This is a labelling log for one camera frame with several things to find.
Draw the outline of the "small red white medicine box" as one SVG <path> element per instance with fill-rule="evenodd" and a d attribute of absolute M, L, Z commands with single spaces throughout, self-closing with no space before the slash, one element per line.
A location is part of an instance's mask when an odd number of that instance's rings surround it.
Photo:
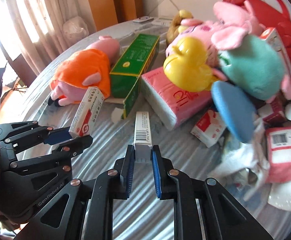
<path fill-rule="evenodd" d="M 104 96 L 98 87 L 87 89 L 69 128 L 73 139 L 91 135 L 103 102 Z"/>

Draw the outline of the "orange dress pig plush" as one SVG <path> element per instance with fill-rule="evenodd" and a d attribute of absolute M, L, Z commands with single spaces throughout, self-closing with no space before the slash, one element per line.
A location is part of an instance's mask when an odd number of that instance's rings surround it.
<path fill-rule="evenodd" d="M 89 87 L 98 87 L 107 99 L 110 94 L 110 67 L 120 53 L 120 43 L 110 36 L 76 51 L 60 63 L 50 82 L 49 105 L 79 104 Z"/>

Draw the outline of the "green cardboard box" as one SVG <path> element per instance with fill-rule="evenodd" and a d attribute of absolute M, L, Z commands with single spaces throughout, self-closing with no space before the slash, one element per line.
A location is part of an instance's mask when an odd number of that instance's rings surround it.
<path fill-rule="evenodd" d="M 111 96 L 121 99 L 122 108 L 113 111 L 113 120 L 125 119 L 140 92 L 140 78 L 152 66 L 158 54 L 160 37 L 139 34 L 110 72 Z"/>

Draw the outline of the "yellow rubber duck toy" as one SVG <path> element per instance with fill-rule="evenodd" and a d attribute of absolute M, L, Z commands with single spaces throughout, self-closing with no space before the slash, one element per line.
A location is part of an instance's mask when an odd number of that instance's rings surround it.
<path fill-rule="evenodd" d="M 210 90 L 219 79 L 206 64 L 204 44 L 194 37 L 183 37 L 172 46 L 172 54 L 166 57 L 163 70 L 166 77 L 180 89 L 188 92 Z"/>

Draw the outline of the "grey white crumpled cloth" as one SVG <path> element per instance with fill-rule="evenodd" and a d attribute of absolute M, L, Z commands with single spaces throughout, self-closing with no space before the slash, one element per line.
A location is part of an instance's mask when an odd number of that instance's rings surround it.
<path fill-rule="evenodd" d="M 239 187 L 247 187 L 243 200 L 249 200 L 266 182 L 270 163 L 265 154 L 265 127 L 262 118 L 254 122 L 252 140 L 240 142 L 227 131 L 222 146 L 221 162 L 208 176 L 229 179 Z"/>

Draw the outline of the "blue round sponge pad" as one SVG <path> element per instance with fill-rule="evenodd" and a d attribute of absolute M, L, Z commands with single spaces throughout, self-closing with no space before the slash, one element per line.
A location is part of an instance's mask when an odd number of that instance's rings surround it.
<path fill-rule="evenodd" d="M 256 108 L 244 91 L 225 81 L 212 84 L 211 96 L 222 120 L 234 137 L 243 143 L 252 140 Z"/>

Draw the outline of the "pink labelled tissue pack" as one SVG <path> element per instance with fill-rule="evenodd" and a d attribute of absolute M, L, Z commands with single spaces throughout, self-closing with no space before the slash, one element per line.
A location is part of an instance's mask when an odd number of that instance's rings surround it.
<path fill-rule="evenodd" d="M 266 130 L 267 158 L 270 163 L 268 183 L 291 181 L 291 127 Z"/>

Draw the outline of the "teal plush toy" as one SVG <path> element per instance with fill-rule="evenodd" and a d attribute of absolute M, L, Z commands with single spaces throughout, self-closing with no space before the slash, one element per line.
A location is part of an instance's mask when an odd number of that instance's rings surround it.
<path fill-rule="evenodd" d="M 234 49 L 219 49 L 220 67 L 235 85 L 256 99 L 271 102 L 278 92 L 291 100 L 291 79 L 279 54 L 264 40 L 246 35 Z"/>

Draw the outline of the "white remote control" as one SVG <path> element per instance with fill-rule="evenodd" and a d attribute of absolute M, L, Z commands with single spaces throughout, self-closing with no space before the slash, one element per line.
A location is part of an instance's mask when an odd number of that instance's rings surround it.
<path fill-rule="evenodd" d="M 152 21 L 154 18 L 151 16 L 142 16 L 133 20 L 134 23 L 143 24 Z"/>

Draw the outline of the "brown plush toy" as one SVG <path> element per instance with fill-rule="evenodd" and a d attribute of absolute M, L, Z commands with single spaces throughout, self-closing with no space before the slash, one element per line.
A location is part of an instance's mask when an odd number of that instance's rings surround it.
<path fill-rule="evenodd" d="M 188 18 L 193 18 L 192 13 L 188 10 L 179 10 L 178 13 L 174 16 L 166 35 L 165 42 L 167 46 L 169 46 L 175 40 L 179 33 L 187 29 L 187 26 L 183 26 L 181 22 L 182 20 Z"/>

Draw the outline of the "red white box on pile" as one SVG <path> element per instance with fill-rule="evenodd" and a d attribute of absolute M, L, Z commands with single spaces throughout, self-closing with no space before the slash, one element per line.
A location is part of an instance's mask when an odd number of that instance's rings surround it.
<path fill-rule="evenodd" d="M 285 73 L 291 79 L 291 62 L 277 29 L 273 27 L 266 28 L 260 38 L 265 40 L 279 54 L 284 62 Z"/>

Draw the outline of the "pink spotted pig plush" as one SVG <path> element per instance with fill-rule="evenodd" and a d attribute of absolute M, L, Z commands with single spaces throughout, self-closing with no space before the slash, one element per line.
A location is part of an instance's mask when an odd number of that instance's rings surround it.
<path fill-rule="evenodd" d="M 165 55 L 173 54 L 173 46 L 183 37 L 194 37 L 206 47 L 206 64 L 210 67 L 218 66 L 218 50 L 234 49 L 241 45 L 242 39 L 253 34 L 260 36 L 265 29 L 261 24 L 249 1 L 244 2 L 245 8 L 228 2 L 216 2 L 213 6 L 214 15 L 218 19 L 201 21 L 194 18 L 185 18 L 180 22 L 178 35 L 167 46 Z"/>

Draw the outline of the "red plastic handbag case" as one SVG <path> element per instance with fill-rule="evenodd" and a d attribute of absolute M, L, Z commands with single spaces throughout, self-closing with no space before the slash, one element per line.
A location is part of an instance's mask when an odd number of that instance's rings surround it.
<path fill-rule="evenodd" d="M 286 5 L 282 0 L 276 0 L 281 11 L 274 9 L 262 0 L 223 0 L 240 7 L 244 6 L 245 1 L 249 1 L 258 21 L 266 27 L 277 29 L 285 49 L 291 61 L 291 17 Z"/>

